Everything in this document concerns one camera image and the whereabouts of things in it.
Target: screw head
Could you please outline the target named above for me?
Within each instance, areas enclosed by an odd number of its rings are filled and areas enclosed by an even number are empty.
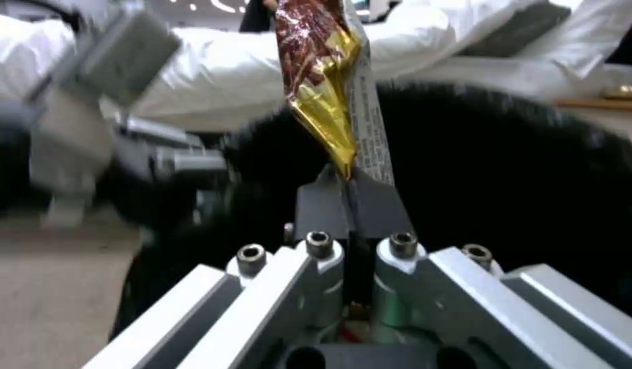
[[[305,241],[307,243],[307,253],[316,259],[325,259],[330,256],[334,250],[332,237],[323,231],[307,233]]]
[[[468,245],[464,245],[464,247],[461,249],[461,252],[466,255],[466,257],[476,262],[482,268],[486,269],[487,271],[491,270],[491,260],[494,259],[494,256],[491,254],[489,249],[485,248],[482,245],[469,243]]]
[[[295,233],[295,225],[286,223],[283,225],[283,243],[290,245],[293,243],[293,234]]]
[[[255,276],[266,264],[266,250],[257,243],[244,245],[236,253],[236,262],[242,275]]]
[[[409,259],[416,255],[418,239],[411,232],[399,232],[389,237],[391,254],[400,259]]]

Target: ceiling light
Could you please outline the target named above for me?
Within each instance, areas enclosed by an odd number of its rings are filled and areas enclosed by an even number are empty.
[[[236,9],[230,7],[229,5],[222,4],[222,2],[220,2],[220,0],[211,0],[211,4],[214,7],[222,10],[223,12],[232,13],[232,14],[236,13]]]

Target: candy wrapper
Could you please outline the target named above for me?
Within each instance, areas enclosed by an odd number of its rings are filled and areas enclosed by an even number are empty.
[[[276,17],[284,95],[346,179],[357,165],[393,184],[370,45],[350,0],[281,0]]]

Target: red wire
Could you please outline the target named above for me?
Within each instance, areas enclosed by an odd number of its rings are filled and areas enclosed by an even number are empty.
[[[361,343],[361,339],[351,332],[351,330],[347,329],[347,327],[341,327],[341,336],[348,342]]]

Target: beige floor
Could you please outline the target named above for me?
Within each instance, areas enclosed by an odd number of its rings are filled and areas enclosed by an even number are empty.
[[[107,340],[137,231],[0,220],[0,369],[80,367]]]

